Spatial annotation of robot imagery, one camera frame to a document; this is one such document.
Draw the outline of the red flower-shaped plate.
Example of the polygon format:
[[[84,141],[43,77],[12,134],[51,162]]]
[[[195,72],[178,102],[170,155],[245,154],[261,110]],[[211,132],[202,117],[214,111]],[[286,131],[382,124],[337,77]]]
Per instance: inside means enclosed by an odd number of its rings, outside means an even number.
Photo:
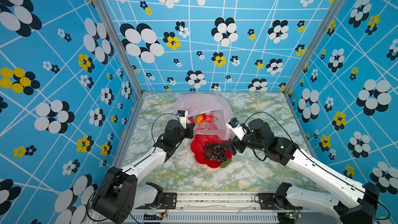
[[[195,135],[190,148],[191,151],[194,153],[194,158],[197,161],[197,163],[208,166],[211,169],[220,168],[220,165],[222,163],[216,161],[209,161],[204,158],[203,146],[205,146],[208,143],[221,144],[222,142],[226,141],[220,139],[217,135],[201,135],[201,134]]]

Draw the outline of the yellow red mango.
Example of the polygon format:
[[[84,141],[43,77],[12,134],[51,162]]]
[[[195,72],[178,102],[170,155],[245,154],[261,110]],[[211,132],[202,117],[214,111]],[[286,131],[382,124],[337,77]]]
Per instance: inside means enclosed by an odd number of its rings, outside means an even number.
[[[196,123],[197,124],[201,124],[201,123],[203,123],[205,121],[205,119],[206,119],[206,115],[205,114],[200,114],[196,118]]]

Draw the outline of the pink red apple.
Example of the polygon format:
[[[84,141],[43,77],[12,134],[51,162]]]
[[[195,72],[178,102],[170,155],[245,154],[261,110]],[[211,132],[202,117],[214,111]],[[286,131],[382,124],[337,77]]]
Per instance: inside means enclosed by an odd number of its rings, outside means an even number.
[[[206,123],[213,123],[215,121],[215,118],[213,115],[206,115],[205,121]]]

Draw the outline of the pink plastic bag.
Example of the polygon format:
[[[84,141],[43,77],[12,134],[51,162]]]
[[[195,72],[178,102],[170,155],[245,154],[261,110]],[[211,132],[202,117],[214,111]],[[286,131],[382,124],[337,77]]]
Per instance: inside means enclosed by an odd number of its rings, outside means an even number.
[[[195,135],[216,135],[224,141],[230,138],[231,130],[226,124],[234,118],[234,113],[224,98],[204,93],[184,94],[174,104],[173,113],[178,111],[187,111],[188,118],[193,119]],[[205,117],[212,116],[212,122],[203,120],[197,123],[197,118],[203,114]]]

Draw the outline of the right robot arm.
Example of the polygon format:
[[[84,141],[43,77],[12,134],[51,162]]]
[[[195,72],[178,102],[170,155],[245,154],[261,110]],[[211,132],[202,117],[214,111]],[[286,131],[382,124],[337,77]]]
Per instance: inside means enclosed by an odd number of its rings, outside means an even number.
[[[233,155],[245,149],[261,151],[267,159],[305,175],[326,190],[321,193],[281,183],[273,196],[279,209],[309,208],[332,216],[342,224],[375,222],[380,194],[376,185],[362,184],[336,172],[292,140],[275,136],[269,124],[261,119],[245,125],[232,118],[226,126],[235,134],[232,141],[224,143]]]

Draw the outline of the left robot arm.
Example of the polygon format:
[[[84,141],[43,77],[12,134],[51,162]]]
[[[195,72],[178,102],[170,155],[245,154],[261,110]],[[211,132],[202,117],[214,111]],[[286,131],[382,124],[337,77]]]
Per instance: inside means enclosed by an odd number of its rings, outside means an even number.
[[[167,122],[165,131],[153,147],[123,168],[109,169],[100,186],[89,198],[91,209],[115,224],[123,223],[131,210],[143,205],[161,205],[163,188],[154,183],[138,184],[154,169],[164,164],[175,153],[185,139],[194,138],[195,124],[187,120],[172,119]]]

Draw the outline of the dark purple grape bunch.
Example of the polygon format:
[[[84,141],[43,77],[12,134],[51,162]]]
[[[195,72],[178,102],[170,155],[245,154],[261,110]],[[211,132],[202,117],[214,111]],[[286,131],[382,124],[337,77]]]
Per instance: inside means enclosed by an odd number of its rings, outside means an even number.
[[[213,160],[212,161],[216,161],[219,163],[223,163],[226,160],[228,160],[228,157],[224,157],[220,154],[220,148],[223,147],[221,144],[218,143],[208,143],[205,146],[203,146],[204,151],[207,148],[212,148],[214,150],[214,156],[213,156]]]

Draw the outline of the green leaf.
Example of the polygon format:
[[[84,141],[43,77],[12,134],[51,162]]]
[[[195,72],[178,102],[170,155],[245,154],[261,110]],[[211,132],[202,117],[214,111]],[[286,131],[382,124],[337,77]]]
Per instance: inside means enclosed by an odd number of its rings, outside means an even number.
[[[230,163],[232,162],[232,159],[228,159],[225,162],[223,162],[220,167],[221,168],[226,168]]]

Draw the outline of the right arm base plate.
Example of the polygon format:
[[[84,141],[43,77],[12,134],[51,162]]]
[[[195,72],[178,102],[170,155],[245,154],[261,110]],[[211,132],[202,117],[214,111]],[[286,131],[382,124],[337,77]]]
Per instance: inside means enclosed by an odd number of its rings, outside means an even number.
[[[302,210],[302,207],[291,205],[287,200],[277,200],[274,193],[258,193],[255,195],[255,202],[260,205],[261,210],[281,210],[294,212]]]

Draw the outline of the aluminium front rail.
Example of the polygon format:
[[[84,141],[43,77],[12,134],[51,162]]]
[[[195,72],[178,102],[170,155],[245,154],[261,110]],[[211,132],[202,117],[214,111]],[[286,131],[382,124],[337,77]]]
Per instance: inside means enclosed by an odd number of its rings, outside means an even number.
[[[261,210],[258,193],[272,191],[176,191],[176,209],[133,209],[125,224],[339,224],[340,220],[305,207],[287,212]]]

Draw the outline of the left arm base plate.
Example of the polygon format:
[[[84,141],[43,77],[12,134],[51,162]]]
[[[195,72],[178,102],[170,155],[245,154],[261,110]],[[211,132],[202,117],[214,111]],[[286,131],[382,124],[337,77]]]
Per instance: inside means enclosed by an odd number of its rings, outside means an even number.
[[[177,204],[177,193],[176,192],[164,192],[161,200],[156,200],[155,203],[145,204],[137,209],[176,209]]]

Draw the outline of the right aluminium corner post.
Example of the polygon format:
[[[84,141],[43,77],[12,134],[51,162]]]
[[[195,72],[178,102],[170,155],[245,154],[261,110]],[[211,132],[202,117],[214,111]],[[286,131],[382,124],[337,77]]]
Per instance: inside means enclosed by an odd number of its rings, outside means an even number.
[[[290,91],[293,89],[294,85],[299,80],[299,76],[304,68],[304,66],[309,62],[312,55],[318,48],[320,42],[322,41],[324,35],[327,32],[328,27],[331,22],[335,19],[336,15],[339,13],[340,9],[344,5],[346,0],[334,0],[331,3],[328,11],[326,12],[323,20],[321,21],[319,27],[317,28],[315,34],[313,35],[311,41],[309,42],[309,46],[306,49],[304,56],[300,59],[296,68],[294,69],[289,81],[287,82],[286,89],[284,90],[284,96],[287,98]]]

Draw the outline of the aluminium corner post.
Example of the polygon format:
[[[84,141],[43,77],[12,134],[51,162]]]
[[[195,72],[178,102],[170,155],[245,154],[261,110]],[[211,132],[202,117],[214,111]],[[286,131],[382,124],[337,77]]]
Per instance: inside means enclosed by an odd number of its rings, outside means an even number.
[[[317,28],[315,34],[313,35],[311,41],[309,42],[309,46],[306,49],[304,56],[300,59],[296,68],[294,69],[289,81],[287,82],[286,89],[284,90],[284,96],[287,98],[290,91],[293,89],[294,85],[299,80],[299,76],[304,68],[304,66],[309,62],[312,55],[318,48],[320,42],[322,41],[324,35],[327,32],[328,27],[331,22],[335,19],[336,15],[339,13],[340,9],[344,5],[346,0],[334,0],[331,3],[328,11],[326,12],[323,20],[321,21],[319,27]]]
[[[113,46],[115,48],[115,51],[117,52],[122,66],[126,71],[126,74],[128,75],[132,86],[134,87],[135,92],[137,93],[137,97],[140,98],[143,95],[143,90],[139,84],[138,79],[136,78],[132,64],[129,61],[126,51],[123,48],[122,42],[118,36],[116,27],[114,26],[111,16],[107,10],[106,4],[104,0],[94,0],[94,4],[96,6],[96,10],[109,34],[109,37],[113,43]]]

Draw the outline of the left aluminium corner post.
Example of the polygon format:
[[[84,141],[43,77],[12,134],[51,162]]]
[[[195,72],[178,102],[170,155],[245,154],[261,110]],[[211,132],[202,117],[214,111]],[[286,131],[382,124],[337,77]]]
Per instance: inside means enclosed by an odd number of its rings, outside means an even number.
[[[132,64],[129,61],[126,51],[123,48],[122,42],[118,36],[116,27],[114,26],[111,16],[107,10],[106,4],[104,0],[94,0],[94,4],[96,6],[96,10],[109,34],[109,37],[113,43],[113,46],[115,48],[115,51],[117,52],[122,66],[126,71],[126,74],[128,75],[132,86],[134,87],[135,92],[137,93],[137,97],[140,98],[143,95],[143,90],[139,84],[138,79],[136,78]]]

